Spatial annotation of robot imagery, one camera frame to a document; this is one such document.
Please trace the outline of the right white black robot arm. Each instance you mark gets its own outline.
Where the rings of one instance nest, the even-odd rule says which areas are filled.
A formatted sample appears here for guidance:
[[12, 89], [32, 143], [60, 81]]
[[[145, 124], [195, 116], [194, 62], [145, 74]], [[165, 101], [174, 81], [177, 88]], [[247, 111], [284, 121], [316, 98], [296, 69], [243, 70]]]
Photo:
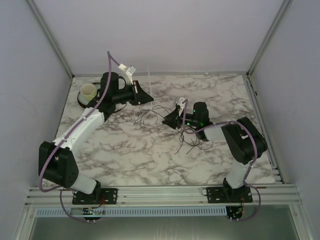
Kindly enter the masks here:
[[268, 149], [265, 138], [248, 117], [214, 123], [205, 102], [196, 102], [192, 113], [186, 113], [187, 103], [187, 99], [181, 97], [162, 123], [174, 130], [182, 129], [186, 134], [196, 135], [199, 141], [226, 141], [233, 156], [231, 169], [222, 186], [207, 188], [208, 202], [251, 203], [251, 190], [246, 179], [253, 163]]

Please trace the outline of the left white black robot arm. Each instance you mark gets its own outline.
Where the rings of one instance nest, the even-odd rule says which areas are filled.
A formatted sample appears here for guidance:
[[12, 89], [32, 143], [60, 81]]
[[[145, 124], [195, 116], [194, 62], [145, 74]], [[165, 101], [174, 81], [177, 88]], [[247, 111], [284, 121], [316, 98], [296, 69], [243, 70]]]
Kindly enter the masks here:
[[99, 181], [79, 172], [75, 155], [89, 136], [116, 112], [118, 104], [144, 105], [154, 99], [146, 93], [137, 80], [119, 87], [124, 77], [115, 72], [105, 72], [100, 79], [100, 88], [88, 102], [79, 119], [53, 142], [44, 141], [38, 154], [38, 187], [42, 192], [43, 180], [58, 187], [72, 189], [96, 197], [101, 191]]

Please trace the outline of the translucent white zip tie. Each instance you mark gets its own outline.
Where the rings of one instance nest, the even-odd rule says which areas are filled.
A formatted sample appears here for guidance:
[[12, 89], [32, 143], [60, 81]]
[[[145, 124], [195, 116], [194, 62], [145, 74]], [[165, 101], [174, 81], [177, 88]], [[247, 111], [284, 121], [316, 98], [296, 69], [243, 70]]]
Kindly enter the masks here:
[[[149, 83], [149, 95], [152, 97], [152, 85], [151, 85], [151, 75], [150, 75], [150, 69], [149, 69], [149, 65], [147, 65], [147, 79], [148, 79], [148, 83]], [[149, 111], [152, 111], [153, 108], [153, 100], [150, 102], [150, 108]]]

